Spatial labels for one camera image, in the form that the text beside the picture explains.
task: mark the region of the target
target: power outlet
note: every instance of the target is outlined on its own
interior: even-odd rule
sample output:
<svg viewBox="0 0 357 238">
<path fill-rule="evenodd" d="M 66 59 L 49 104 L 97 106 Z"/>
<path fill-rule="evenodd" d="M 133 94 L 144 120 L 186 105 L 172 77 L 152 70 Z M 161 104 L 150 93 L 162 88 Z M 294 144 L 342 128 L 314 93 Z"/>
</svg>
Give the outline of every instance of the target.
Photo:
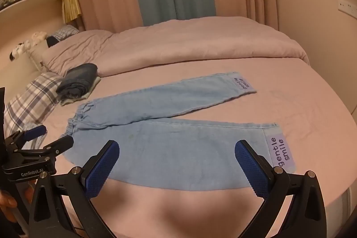
<svg viewBox="0 0 357 238">
<path fill-rule="evenodd" d="M 345 0 L 338 0 L 338 10 L 357 19 L 357 6 Z"/>
</svg>

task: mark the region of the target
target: metal screw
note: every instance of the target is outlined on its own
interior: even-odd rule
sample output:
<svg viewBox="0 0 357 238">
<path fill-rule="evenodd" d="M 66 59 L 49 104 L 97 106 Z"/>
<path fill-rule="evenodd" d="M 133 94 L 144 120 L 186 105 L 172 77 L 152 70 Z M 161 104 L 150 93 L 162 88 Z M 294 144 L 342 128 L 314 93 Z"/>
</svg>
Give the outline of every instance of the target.
<svg viewBox="0 0 357 238">
<path fill-rule="evenodd" d="M 44 179 L 45 177 L 47 177 L 47 172 L 40 173 L 40 178 L 41 179 Z"/>
<path fill-rule="evenodd" d="M 281 167 L 275 167 L 274 172 L 276 172 L 277 174 L 282 174 L 284 172 L 284 170 Z"/>
<path fill-rule="evenodd" d="M 80 171 L 81 171 L 81 167 L 74 167 L 72 170 L 71 170 L 71 173 L 72 174 L 78 174 Z"/>
<path fill-rule="evenodd" d="M 312 170 L 308 171 L 308 172 L 307 172 L 307 175 L 308 175 L 310 178 L 316 177 L 315 173 L 314 173 Z"/>
</svg>

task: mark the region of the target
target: pink bed sheet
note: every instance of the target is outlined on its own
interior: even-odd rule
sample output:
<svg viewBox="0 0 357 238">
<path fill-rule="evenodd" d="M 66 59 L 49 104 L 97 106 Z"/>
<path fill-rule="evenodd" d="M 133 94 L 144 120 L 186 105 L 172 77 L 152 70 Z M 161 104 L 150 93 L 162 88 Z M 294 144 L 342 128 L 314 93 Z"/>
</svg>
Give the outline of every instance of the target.
<svg viewBox="0 0 357 238">
<path fill-rule="evenodd" d="M 296 173 L 313 170 L 320 182 L 325 205 L 329 205 L 357 178 L 357 127 L 336 93 L 301 59 L 244 58 L 149 67 L 103 78 L 89 99 L 230 71 L 240 72 L 257 93 L 181 118 L 277 122 L 292 151 Z M 55 108 L 44 123 L 48 129 L 45 144 L 64 133 L 67 119 L 74 115 L 80 103 Z M 73 166 L 64 157 L 58 157 L 58 173 L 66 173 Z M 238 237 L 247 226 L 262 199 L 257 198 L 251 188 L 186 192 L 109 179 L 92 202 L 117 235 L 232 238 Z M 279 230 L 288 202 L 290 199 L 285 201 L 269 237 Z M 66 204 L 77 224 L 68 200 Z"/>
</svg>

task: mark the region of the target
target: purple patch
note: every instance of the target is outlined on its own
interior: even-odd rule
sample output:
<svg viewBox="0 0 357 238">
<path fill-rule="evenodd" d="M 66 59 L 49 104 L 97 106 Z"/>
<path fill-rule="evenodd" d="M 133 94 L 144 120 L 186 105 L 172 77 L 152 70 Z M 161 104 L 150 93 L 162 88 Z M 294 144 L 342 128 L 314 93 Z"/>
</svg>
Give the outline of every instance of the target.
<svg viewBox="0 0 357 238">
<path fill-rule="evenodd" d="M 295 163 L 288 143 L 282 133 L 266 136 L 273 167 L 282 167 L 286 172 L 295 171 Z"/>
<path fill-rule="evenodd" d="M 251 84 L 248 83 L 247 80 L 245 80 L 243 77 L 239 75 L 235 76 L 230 76 L 232 78 L 232 81 L 237 85 L 238 88 L 245 92 L 251 92 L 255 91 L 255 89 L 251 86 Z"/>
</svg>

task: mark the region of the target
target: blue gripper pad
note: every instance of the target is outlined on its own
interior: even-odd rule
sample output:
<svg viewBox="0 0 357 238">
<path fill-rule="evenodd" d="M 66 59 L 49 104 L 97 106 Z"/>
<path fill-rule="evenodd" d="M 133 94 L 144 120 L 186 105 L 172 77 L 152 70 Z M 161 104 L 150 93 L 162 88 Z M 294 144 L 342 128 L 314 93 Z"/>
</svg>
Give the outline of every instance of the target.
<svg viewBox="0 0 357 238">
<path fill-rule="evenodd" d="M 37 126 L 30 130 L 26 130 L 24 133 L 24 139 L 26 141 L 31 141 L 35 138 L 38 138 L 39 136 L 44 135 L 46 133 L 46 131 L 47 131 L 47 129 L 46 129 L 46 126 L 44 126 L 44 125 Z"/>
<path fill-rule="evenodd" d="M 111 170 L 119 158 L 119 144 L 108 141 L 97 156 L 99 159 L 85 180 L 86 196 L 88 199 L 98 196 Z"/>
<path fill-rule="evenodd" d="M 258 197 L 266 199 L 269 195 L 269 180 L 257 160 L 242 141 L 235 146 L 236 159 Z"/>
</svg>

